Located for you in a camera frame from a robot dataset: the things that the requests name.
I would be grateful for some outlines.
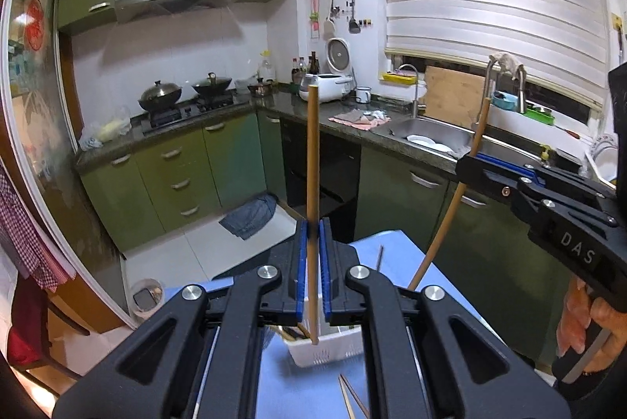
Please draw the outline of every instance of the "red chair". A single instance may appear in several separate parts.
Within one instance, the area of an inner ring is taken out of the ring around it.
[[[76,332],[89,336],[89,331],[74,322],[54,305],[32,277],[18,276],[11,306],[11,328],[7,341],[7,362],[30,381],[50,390],[28,370],[50,366],[74,380],[81,375],[65,367],[50,355],[48,309]]]

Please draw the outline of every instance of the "checkered cloth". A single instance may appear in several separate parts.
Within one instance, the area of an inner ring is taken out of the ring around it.
[[[0,168],[0,231],[13,243],[24,267],[42,289],[55,291],[65,282],[58,264],[40,239],[20,197],[4,169]]]

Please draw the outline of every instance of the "dark granite countertop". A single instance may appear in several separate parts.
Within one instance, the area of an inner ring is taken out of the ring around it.
[[[194,128],[201,128],[207,125],[214,125],[228,119],[245,115],[252,112],[266,113],[269,116],[284,117],[294,122],[306,123],[307,105],[299,96],[289,92],[275,92],[272,96],[265,98],[246,98],[247,102],[228,106],[206,113],[201,117],[191,120],[182,120],[161,130],[154,131],[147,135],[142,134],[139,121],[134,119],[131,131],[125,136],[121,136],[111,142],[105,143],[101,148],[89,151],[79,151],[76,155],[74,168],[80,174],[90,172],[113,159],[125,156],[131,152],[142,148],[150,147],[156,143],[165,141],[179,134],[189,132]],[[382,152],[392,154],[401,159],[419,161],[420,163],[433,167],[436,171],[446,175],[455,173],[455,163],[446,157],[438,156],[409,144],[400,143],[391,138],[374,134],[371,131],[351,128],[328,119],[339,113],[346,113],[358,107],[359,109],[377,109],[376,106],[368,104],[356,104],[354,101],[333,101],[321,104],[320,123],[321,131],[346,138],[349,141],[361,145],[369,145]],[[407,114],[399,113],[391,109],[386,110],[392,121],[402,121],[410,118]]]

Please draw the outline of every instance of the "human hand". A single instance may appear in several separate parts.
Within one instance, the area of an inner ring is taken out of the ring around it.
[[[569,348],[578,354],[585,350],[585,330],[591,321],[611,331],[611,335],[584,368],[588,373],[602,371],[614,362],[627,343],[627,314],[619,313],[598,297],[591,303],[585,282],[573,277],[564,297],[562,318],[557,326],[557,351],[562,357]]]

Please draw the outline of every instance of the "yellow tray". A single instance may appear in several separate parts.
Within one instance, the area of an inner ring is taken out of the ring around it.
[[[401,85],[413,85],[416,83],[415,76],[399,76],[397,74],[390,74],[388,72],[384,72],[381,74],[381,77],[384,81],[390,81],[393,83],[400,83]]]

